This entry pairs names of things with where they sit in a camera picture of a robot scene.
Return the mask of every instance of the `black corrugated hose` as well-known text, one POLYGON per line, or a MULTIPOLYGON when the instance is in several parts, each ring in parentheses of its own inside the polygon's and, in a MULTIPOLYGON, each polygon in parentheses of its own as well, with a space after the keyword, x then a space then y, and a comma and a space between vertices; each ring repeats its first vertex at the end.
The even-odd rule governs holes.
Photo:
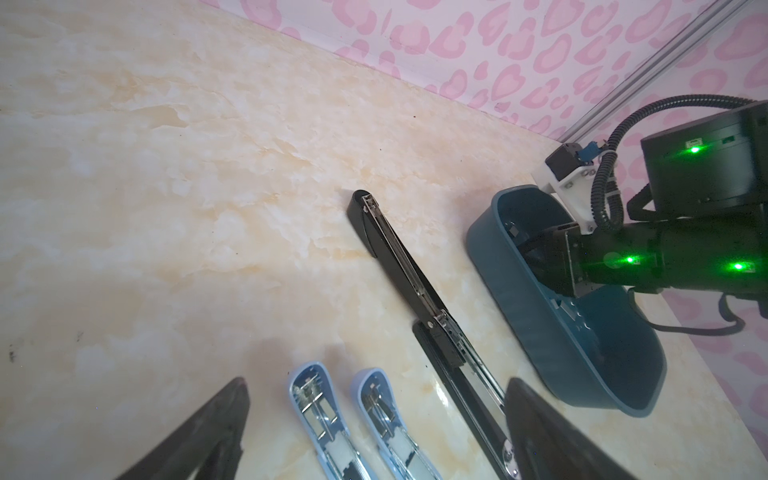
POLYGON ((602 156, 602 162, 598 167, 598 172, 594 175, 592 182, 592 195, 590 198, 592 206, 592 216, 598 228, 607 232, 619 231, 624 225, 624 204, 621 202, 621 195, 614 178, 614 165, 618 156, 616 149, 624 135, 638 121, 658 111, 667 110, 675 107, 714 107, 714 108, 738 108, 752 103, 748 98, 728 97, 726 95, 711 94, 691 94, 678 95, 676 97, 662 98, 652 104, 642 107, 632 115, 625 118, 618 127, 616 127, 608 138, 608 142, 603 149, 605 153, 602 156), (609 217, 605 211, 605 203, 611 212, 609 217))

